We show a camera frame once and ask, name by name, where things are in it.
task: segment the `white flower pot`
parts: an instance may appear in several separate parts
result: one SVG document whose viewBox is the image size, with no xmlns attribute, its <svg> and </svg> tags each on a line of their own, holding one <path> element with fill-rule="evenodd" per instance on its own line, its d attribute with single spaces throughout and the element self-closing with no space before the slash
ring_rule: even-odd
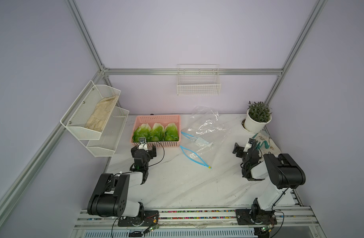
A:
<svg viewBox="0 0 364 238">
<path fill-rule="evenodd" d="M 272 120 L 272 115 L 270 115 L 269 116 L 269 121 L 267 121 L 267 122 L 258 122 L 258 121 L 253 120 L 249 116 L 248 112 L 249 112 L 249 109 L 247 110 L 247 117 L 246 117 L 246 120 L 244 122 L 244 128 L 249 132 L 259 133 L 263 129 L 263 127 L 266 124 L 270 123 L 271 120 Z"/>
</svg>

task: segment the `clear plastic bag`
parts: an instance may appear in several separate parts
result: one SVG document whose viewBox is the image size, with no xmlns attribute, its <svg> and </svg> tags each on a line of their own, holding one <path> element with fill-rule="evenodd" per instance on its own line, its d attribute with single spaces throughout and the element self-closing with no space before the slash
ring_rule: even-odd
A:
<svg viewBox="0 0 364 238">
<path fill-rule="evenodd" d="M 230 129 L 220 121 L 211 107 L 196 106 L 187 128 L 181 131 L 181 149 L 190 160 L 211 168 L 215 155 Z"/>
</svg>

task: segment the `cloth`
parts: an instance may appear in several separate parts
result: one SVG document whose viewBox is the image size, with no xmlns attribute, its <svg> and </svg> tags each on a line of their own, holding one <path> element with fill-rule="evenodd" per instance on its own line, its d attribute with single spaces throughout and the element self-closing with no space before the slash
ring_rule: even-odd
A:
<svg viewBox="0 0 364 238">
<path fill-rule="evenodd" d="M 265 130 L 257 133 L 253 138 L 259 141 L 258 148 L 260 148 L 263 155 L 268 154 L 269 152 L 274 155 L 281 154 L 280 148 L 277 147 L 271 136 Z"/>
<path fill-rule="evenodd" d="M 108 121 L 108 117 L 116 104 L 117 98 L 118 95 L 100 100 L 100 102 L 96 104 L 95 110 L 89 117 L 84 127 L 94 131 L 102 132 L 105 124 Z"/>
</svg>

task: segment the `green plant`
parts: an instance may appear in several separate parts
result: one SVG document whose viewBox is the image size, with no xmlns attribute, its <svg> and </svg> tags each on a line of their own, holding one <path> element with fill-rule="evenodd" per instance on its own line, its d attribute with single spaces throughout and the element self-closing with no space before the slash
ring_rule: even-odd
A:
<svg viewBox="0 0 364 238">
<path fill-rule="evenodd" d="M 268 104 L 264 104 L 263 102 L 253 102 L 249 101 L 249 116 L 257 121 L 257 122 L 268 122 L 271 116 L 270 109 Z"/>
</svg>

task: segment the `lettuce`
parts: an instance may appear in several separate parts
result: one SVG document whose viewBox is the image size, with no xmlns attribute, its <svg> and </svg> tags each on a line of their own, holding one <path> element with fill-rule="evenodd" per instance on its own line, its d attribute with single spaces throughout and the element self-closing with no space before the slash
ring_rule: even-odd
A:
<svg viewBox="0 0 364 238">
<path fill-rule="evenodd" d="M 150 126 L 148 123 L 141 124 L 134 132 L 132 141 L 139 142 L 140 137 L 145 137 L 146 141 L 149 141 Z"/>
<path fill-rule="evenodd" d="M 165 128 L 160 123 L 154 123 L 149 134 L 149 141 L 162 141 L 165 135 Z"/>
<path fill-rule="evenodd" d="M 178 128 L 175 123 L 169 123 L 166 126 L 164 141 L 179 141 Z"/>
</svg>

